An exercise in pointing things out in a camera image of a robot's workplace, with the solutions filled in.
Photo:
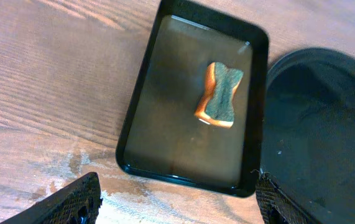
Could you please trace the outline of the orange sponge with green scourer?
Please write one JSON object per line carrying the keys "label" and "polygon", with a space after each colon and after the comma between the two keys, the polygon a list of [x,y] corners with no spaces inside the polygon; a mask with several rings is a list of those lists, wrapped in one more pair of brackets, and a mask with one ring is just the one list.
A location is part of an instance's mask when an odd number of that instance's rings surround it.
{"label": "orange sponge with green scourer", "polygon": [[202,122],[222,128],[234,124],[233,99],[244,76],[242,70],[212,62],[205,72],[205,90],[194,112]]}

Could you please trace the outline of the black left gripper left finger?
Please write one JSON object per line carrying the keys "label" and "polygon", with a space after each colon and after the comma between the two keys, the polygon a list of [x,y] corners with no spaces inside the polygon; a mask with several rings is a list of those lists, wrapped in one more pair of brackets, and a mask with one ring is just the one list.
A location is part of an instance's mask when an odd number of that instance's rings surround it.
{"label": "black left gripper left finger", "polygon": [[102,205],[97,173],[89,172],[3,224],[95,224]]}

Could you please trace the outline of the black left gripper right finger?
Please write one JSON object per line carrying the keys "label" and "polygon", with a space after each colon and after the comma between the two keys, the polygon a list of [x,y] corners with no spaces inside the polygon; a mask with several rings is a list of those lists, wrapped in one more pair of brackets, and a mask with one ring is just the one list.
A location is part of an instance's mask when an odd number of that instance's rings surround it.
{"label": "black left gripper right finger", "polygon": [[286,195],[268,172],[261,172],[256,184],[256,200],[265,224],[319,224]]}

